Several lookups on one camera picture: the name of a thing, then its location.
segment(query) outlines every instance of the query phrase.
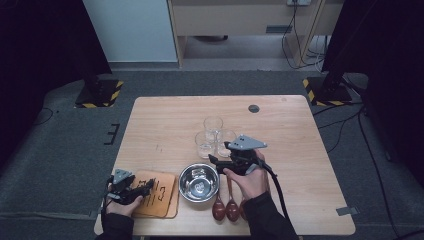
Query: wall outlet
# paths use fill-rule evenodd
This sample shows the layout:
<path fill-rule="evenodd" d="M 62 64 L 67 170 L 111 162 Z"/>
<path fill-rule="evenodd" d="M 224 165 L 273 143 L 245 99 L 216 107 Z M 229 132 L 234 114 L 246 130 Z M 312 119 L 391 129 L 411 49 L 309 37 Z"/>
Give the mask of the wall outlet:
<path fill-rule="evenodd" d="M 297 2 L 298 6 L 308 6 L 311 5 L 311 0 L 287 0 L 287 5 L 294 6 L 294 3 Z"/>

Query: glass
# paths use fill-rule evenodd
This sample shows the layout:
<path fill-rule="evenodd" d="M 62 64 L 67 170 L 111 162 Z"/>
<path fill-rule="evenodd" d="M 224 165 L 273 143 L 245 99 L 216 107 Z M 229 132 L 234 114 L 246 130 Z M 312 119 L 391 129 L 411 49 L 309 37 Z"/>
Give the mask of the glass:
<path fill-rule="evenodd" d="M 219 130 L 221 130 L 223 121 L 220 117 L 213 116 L 213 117 L 207 117 L 205 121 L 203 122 L 203 126 L 205 127 L 206 131 L 206 138 L 209 141 L 215 142 L 216 141 L 216 135 Z"/>
<path fill-rule="evenodd" d="M 236 139 L 236 134 L 229 129 L 221 129 L 217 134 L 218 154 L 221 157 L 229 157 L 231 151 L 225 147 L 225 142 L 232 142 Z"/>
<path fill-rule="evenodd" d="M 206 131 L 201 131 L 196 134 L 195 138 L 197 154 L 201 158 L 209 158 L 209 154 L 214 155 L 215 153 L 215 142 L 210 141 L 206 136 Z"/>

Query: hand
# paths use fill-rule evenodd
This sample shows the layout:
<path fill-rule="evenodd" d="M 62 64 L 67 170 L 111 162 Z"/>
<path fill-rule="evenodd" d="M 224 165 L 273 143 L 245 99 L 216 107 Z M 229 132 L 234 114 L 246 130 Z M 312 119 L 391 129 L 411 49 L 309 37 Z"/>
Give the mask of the hand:
<path fill-rule="evenodd" d="M 106 213 L 116 213 L 120 215 L 124 215 L 127 217 L 131 217 L 131 214 L 134 212 L 134 210 L 140 205 L 141 200 L 143 200 L 142 196 L 138 196 L 134 202 L 128 205 L 121 205 L 119 203 L 116 203 L 112 200 L 109 200 L 106 208 Z"/>
<path fill-rule="evenodd" d="M 255 152 L 257 157 L 262 160 L 265 160 L 265 156 L 261 152 L 259 152 L 259 150 L 255 149 Z M 237 175 L 227 168 L 224 168 L 223 171 L 225 175 L 227 175 L 231 180 L 237 183 L 246 200 L 258 197 L 259 195 L 267 191 L 267 173 L 265 170 L 259 167 L 257 167 L 249 175 L 246 176 Z"/>

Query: gray floor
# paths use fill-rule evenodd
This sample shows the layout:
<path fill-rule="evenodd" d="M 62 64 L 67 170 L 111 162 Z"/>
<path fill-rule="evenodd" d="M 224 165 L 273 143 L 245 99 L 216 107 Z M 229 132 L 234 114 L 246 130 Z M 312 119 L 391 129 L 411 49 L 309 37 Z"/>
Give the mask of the gray floor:
<path fill-rule="evenodd" d="M 313 52 L 323 49 L 323 37 L 311 43 Z M 305 59 L 315 63 L 319 56 Z M 73 101 L 82 81 L 52 91 L 35 126 L 14 156 L 13 164 L 0 178 L 0 239 L 93 239 L 94 220 L 104 180 L 110 174 L 124 131 L 116 144 L 106 133 L 111 123 L 125 129 L 137 96 L 301 94 L 301 80 L 320 76 L 319 64 L 294 70 L 281 51 L 281 37 L 231 37 L 224 42 L 190 38 L 182 68 L 148 66 L 114 69 L 124 80 L 112 108 L 74 109 Z M 366 77 L 350 73 L 346 78 L 366 86 Z M 355 101 L 360 98 L 351 92 Z M 344 120 L 357 113 L 360 105 L 338 107 L 315 116 L 317 126 Z M 316 113 L 323 107 L 311 106 Z M 401 163 L 388 162 L 368 118 L 361 117 L 370 148 L 381 174 L 389 209 L 399 234 L 424 228 L 424 189 Z M 394 239 L 373 160 L 356 118 L 340 132 L 341 123 L 321 128 L 348 206 L 357 207 L 352 236 L 304 236 L 304 239 Z M 67 213 L 75 220 L 41 219 L 16 213 Z M 14 214 L 6 217 L 5 213 Z M 424 239 L 424 235 L 410 239 Z"/>

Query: gray carpet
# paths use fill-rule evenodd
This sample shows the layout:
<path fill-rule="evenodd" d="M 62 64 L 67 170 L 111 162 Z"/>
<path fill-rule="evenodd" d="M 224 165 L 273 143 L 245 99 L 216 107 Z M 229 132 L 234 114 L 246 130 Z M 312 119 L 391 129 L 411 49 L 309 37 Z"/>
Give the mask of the gray carpet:
<path fill-rule="evenodd" d="M 0 239 L 94 239 L 94 220 L 105 180 L 111 173 L 134 100 L 139 96 L 306 95 L 302 80 L 318 72 L 116 72 L 124 81 L 113 107 L 76 109 L 83 86 L 77 81 L 50 92 L 45 108 L 0 178 L 1 213 L 67 213 L 75 220 L 31 216 L 2 218 Z M 360 99 L 352 93 L 355 101 Z M 331 109 L 316 116 L 318 126 L 346 119 L 361 105 Z M 311 106 L 312 112 L 323 107 Z M 424 189 L 401 163 L 388 162 L 367 117 L 362 125 L 379 167 L 399 234 L 424 228 Z M 112 124 L 120 124 L 113 145 Z M 320 129 L 327 150 L 339 138 L 341 123 Z M 348 206 L 360 214 L 352 236 L 305 236 L 304 239 L 393 239 L 380 185 L 358 120 L 344 125 L 340 142 L 329 153 Z M 410 239 L 424 239 L 424 235 Z"/>

